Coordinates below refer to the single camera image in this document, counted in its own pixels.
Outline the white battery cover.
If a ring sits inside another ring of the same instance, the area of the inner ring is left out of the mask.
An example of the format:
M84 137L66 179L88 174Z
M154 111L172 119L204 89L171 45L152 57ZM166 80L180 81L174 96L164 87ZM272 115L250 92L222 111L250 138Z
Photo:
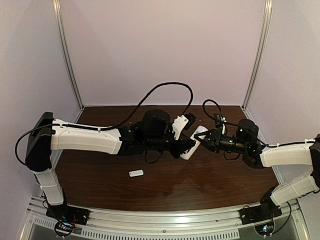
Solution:
M142 169L130 171L129 176L131 178L140 177L144 175L144 171Z

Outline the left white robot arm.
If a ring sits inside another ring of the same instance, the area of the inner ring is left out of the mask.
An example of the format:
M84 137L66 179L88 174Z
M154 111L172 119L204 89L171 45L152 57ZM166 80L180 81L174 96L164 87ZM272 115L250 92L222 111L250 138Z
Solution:
M102 152L118 156L157 151L169 152L175 159L189 159L197 144L182 132L193 123L191 113L179 115L171 121L170 115L160 109L148 110L141 121L131 126L110 127L65 122L55 119L53 113L45 112L29 133L24 163L38 180L52 215L65 220L72 211L52 165L53 150Z

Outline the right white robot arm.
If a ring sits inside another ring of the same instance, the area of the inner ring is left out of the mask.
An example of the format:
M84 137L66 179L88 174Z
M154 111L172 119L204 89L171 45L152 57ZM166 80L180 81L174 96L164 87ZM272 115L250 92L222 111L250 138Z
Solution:
M196 133L194 138L207 150L236 153L251 168L263 169L284 165L308 165L312 170L293 180L271 188L260 200L260 210L271 215L281 204L320 191L320 138L301 142L268 145L258 139L259 127L249 119L241 119L234 136L223 133L218 119L216 128Z

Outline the right circuit board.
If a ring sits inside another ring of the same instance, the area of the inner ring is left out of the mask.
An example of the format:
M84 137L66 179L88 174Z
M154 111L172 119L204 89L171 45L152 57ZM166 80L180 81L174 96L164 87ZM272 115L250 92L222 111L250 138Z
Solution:
M255 232L261 237L271 236L276 228L276 224L273 220L255 224L254 226Z

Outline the circuit board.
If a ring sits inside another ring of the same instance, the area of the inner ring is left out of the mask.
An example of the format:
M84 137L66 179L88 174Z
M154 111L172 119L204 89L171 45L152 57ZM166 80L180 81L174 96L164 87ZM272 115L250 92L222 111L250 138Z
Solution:
M273 220L255 224L254 226L255 232L261 237L271 236L276 228L276 224Z
M73 233L74 229L74 225L65 221L58 221L53 227L55 234L61 238L70 236Z

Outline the left circuit board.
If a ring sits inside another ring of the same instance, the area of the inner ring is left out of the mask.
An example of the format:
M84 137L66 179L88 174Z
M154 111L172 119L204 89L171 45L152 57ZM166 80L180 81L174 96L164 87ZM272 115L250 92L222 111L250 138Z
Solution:
M61 238L70 236L73 233L74 229L74 225L65 221L58 221L53 227L55 234Z

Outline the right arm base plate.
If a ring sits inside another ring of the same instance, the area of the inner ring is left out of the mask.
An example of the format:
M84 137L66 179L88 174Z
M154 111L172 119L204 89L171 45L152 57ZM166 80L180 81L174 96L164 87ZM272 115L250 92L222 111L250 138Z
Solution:
M272 220L282 215L282 211L278 206L269 208L265 204L257 206L246 205L238 213L243 225Z

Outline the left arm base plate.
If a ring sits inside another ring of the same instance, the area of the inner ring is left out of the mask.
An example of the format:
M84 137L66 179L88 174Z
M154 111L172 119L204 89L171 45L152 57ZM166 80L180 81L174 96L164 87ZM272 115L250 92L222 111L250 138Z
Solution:
M85 226L89 218L90 211L85 208L73 207L69 205L53 205L46 210L46 216L58 221L68 222Z

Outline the left aluminium frame post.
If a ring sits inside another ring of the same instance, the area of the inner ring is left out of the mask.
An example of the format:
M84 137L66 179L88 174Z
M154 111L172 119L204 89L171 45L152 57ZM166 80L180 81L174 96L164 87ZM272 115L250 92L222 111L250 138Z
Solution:
M58 30L59 41L61 45L63 60L65 64L65 68L67 71L68 79L71 85L71 89L77 104L77 107L82 110L85 106L83 104L80 91L76 82L76 77L74 73L74 69L71 62L71 56L68 48L66 31L64 27L62 8L61 8L61 0L53 0L53 10L56 19L56 25Z

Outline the aluminium frame post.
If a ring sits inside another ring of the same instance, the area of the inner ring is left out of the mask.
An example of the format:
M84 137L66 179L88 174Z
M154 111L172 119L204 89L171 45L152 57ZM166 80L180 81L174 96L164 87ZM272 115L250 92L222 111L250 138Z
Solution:
M256 50L256 55L253 63L252 72L250 75L250 80L248 84L248 88L245 94L245 98L242 104L242 109L245 111L248 108L254 86L259 74L259 69L262 63L263 54L265 50L265 46L268 40L268 35L270 31L270 25L272 20L272 13L273 13L273 1L272 0L266 0L265 6L263 10L263 16L262 16L262 23L261 23L261 29L260 29L260 35Z
M76 82L76 77L74 73L74 69L71 62L71 56L68 48L66 31L64 27L62 8L61 8L61 0L53 0L53 10L56 19L56 25L58 30L59 41L61 45L63 60L65 64L65 68L67 71L68 79L71 85L71 89L77 104L77 107L82 110L85 106L83 104L80 91Z

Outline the right aluminium frame post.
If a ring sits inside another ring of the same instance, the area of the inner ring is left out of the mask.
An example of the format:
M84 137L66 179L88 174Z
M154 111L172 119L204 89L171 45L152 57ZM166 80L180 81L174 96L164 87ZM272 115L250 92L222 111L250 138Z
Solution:
M273 1L272 0L266 0L265 6L263 10L263 16L262 16L262 23L261 23L261 29L260 29L260 35L256 50L256 55L253 63L252 72L250 75L250 80L248 84L248 88L245 94L245 98L242 104L242 109L245 111L248 108L254 86L259 74L259 69L262 63L263 54L265 50L265 46L268 40L268 35L270 31L270 25L272 20L272 13L273 13Z

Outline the front aluminium rail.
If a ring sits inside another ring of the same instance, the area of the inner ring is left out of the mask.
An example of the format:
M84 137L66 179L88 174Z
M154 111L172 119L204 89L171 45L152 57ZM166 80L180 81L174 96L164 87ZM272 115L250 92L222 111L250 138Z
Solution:
M123 211L92 207L86 225L76 224L67 237L54 232L56 220L46 216L44 199L32 196L18 240L310 240L298 201L281 207L273 218L275 232L264 237L256 232L257 223L242 224L239 210L258 203L216 209L185 211Z

